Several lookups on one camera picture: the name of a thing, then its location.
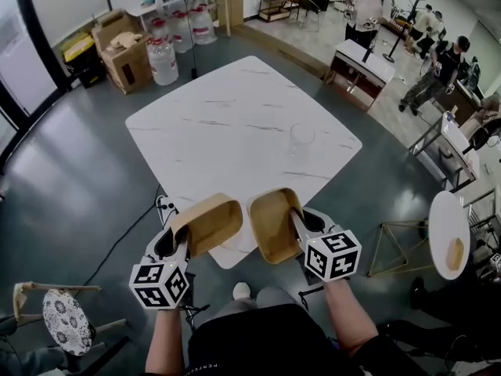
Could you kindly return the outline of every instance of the camouflage pants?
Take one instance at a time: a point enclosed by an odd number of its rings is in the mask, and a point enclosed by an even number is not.
[[[433,97],[438,97],[446,87],[435,77],[433,71],[428,71],[409,91],[405,94],[400,104],[417,110]]]

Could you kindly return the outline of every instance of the green floor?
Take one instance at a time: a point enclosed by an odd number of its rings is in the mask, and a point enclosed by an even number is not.
[[[395,137],[363,111],[293,63],[234,36],[220,37],[197,48],[199,74],[254,55],[289,78],[348,127],[363,148],[308,206],[330,215],[361,241],[359,274],[351,286],[375,322],[405,318],[432,327],[435,320],[412,311],[407,291],[417,273],[366,278],[383,221],[427,216],[439,185]],[[12,312],[13,284],[21,281],[79,284],[94,272],[114,241],[153,203],[157,181],[124,126],[125,119],[146,104],[189,81],[191,57],[178,58],[181,77],[169,87],[150,85],[124,96],[108,81],[64,96],[36,126],[5,168],[6,200],[0,205],[0,310]],[[125,317],[133,340],[100,374],[137,374],[150,343],[154,312],[144,312],[128,290],[132,265],[160,231],[156,211],[149,211],[119,243],[93,284],[100,293],[78,299],[94,325]],[[404,244],[419,237],[405,236]],[[381,261],[393,259],[387,252]],[[236,267],[223,270],[210,255],[189,263],[197,275],[195,303],[211,304],[200,322],[231,299],[235,282],[254,291],[277,285],[295,298],[307,288],[299,265],[291,260],[270,266],[257,251]],[[434,271],[423,276],[428,287],[442,285]],[[40,309],[39,295],[26,311]],[[310,313],[333,335],[323,295],[308,297]],[[189,329],[185,325],[185,344]],[[12,338],[19,351],[53,345],[42,322],[20,328]],[[443,369],[441,360],[418,359],[429,373]]]

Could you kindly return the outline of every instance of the cardboard tray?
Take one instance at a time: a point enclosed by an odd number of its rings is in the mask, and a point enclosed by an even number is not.
[[[242,225],[240,204],[217,193],[176,215],[171,229],[176,244],[189,236],[188,249],[195,258],[228,240]]]
[[[247,205],[250,225],[266,262],[276,265],[301,252],[296,229],[289,216],[291,208],[303,217],[296,193],[289,188],[258,195]]]

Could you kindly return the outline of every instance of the man in black shirt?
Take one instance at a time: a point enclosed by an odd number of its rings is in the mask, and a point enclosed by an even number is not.
[[[339,347],[285,291],[268,287],[252,300],[248,286],[239,283],[235,301],[189,340],[186,369],[179,311],[159,311],[146,374],[426,375],[391,340],[378,335],[346,280],[326,283],[325,292]]]
[[[431,69],[407,92],[398,109],[403,112],[407,106],[415,116],[417,109],[429,99],[438,97],[456,81],[458,68],[463,62],[463,53],[470,48],[466,36],[459,36],[454,43],[441,41],[431,53]]]

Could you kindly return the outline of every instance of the white shoe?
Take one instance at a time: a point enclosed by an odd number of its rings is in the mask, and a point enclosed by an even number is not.
[[[245,299],[251,297],[251,288],[247,283],[238,283],[233,288],[233,299]]]

